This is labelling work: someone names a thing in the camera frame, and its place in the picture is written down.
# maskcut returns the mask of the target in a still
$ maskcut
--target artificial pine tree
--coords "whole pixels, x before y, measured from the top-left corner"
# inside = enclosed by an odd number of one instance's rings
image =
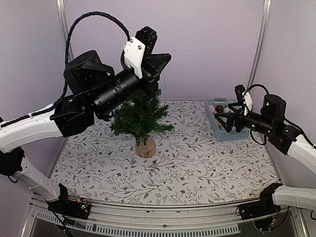
[[[151,147],[150,154],[144,155],[148,157],[152,157],[156,150],[155,142],[149,137],[149,134],[151,132],[164,133],[174,129],[172,125],[158,122],[168,114],[168,105],[160,105],[160,96],[161,90],[157,91],[153,98],[149,98],[142,91],[137,92],[115,110],[114,121],[111,124],[111,130],[114,131],[115,135],[131,134],[134,136],[138,149],[142,147],[146,150],[146,146],[149,144],[154,146],[153,152]]]

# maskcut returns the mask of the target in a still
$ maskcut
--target floral tablecloth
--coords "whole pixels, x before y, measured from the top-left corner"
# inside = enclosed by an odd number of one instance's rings
[[[52,179],[70,195],[113,202],[184,205],[257,198],[278,176],[265,147],[249,139],[216,141],[204,101],[169,101],[162,122],[175,131],[152,134],[153,158],[136,155],[135,140],[114,136],[97,120],[70,137]]]

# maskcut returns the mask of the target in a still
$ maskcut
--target white robot arm segment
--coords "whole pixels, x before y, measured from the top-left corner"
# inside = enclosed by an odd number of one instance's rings
[[[252,99],[249,92],[244,92],[242,95],[244,97],[244,104],[246,105],[243,115],[246,116],[250,111],[252,111]]]
[[[8,153],[13,149],[34,141],[51,137],[62,137],[55,121],[50,120],[55,110],[38,116],[26,118],[0,128],[0,151]]]
[[[40,194],[48,202],[57,201],[60,195],[58,185],[37,170],[27,159],[22,159],[22,171],[15,172],[12,176],[23,181],[29,186],[29,189]]]
[[[145,45],[137,38],[131,37],[124,47],[124,59],[129,68],[134,69],[138,78],[142,78],[142,61],[145,52]]]
[[[316,211],[316,189],[278,187],[272,194],[275,205],[295,206]]]
[[[316,149],[312,147],[301,134],[292,142],[287,154],[298,160],[316,174]]]

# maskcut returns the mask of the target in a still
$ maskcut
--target purple wall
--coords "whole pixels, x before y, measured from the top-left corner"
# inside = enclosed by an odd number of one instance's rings
[[[55,0],[5,1],[0,5],[0,116],[14,119],[54,102],[61,94],[64,42]],[[53,167],[63,139],[23,149],[44,174]],[[0,176],[0,236],[17,237],[32,192]]]
[[[103,11],[120,20],[130,35],[148,25],[157,31],[154,52],[172,52],[165,81],[178,99],[234,97],[234,86],[249,78],[258,39],[263,1],[248,0],[68,0],[70,26],[89,11]],[[75,28],[75,57],[96,49],[103,63],[121,70],[123,31],[99,16],[82,20]],[[165,90],[163,98],[172,97]]]
[[[256,83],[286,102],[286,117],[301,126],[316,141],[316,4],[314,0],[272,1],[268,31]],[[262,106],[263,93],[252,93],[257,108]],[[282,155],[267,145],[284,184],[316,188],[316,175],[297,160]],[[306,212],[311,236],[316,236],[315,221]]]

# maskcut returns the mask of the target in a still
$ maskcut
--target wooden tree stump base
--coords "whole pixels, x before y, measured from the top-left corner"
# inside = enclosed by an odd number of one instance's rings
[[[152,138],[148,138],[146,145],[142,143],[136,146],[136,153],[141,158],[151,158],[156,153],[156,143]]]

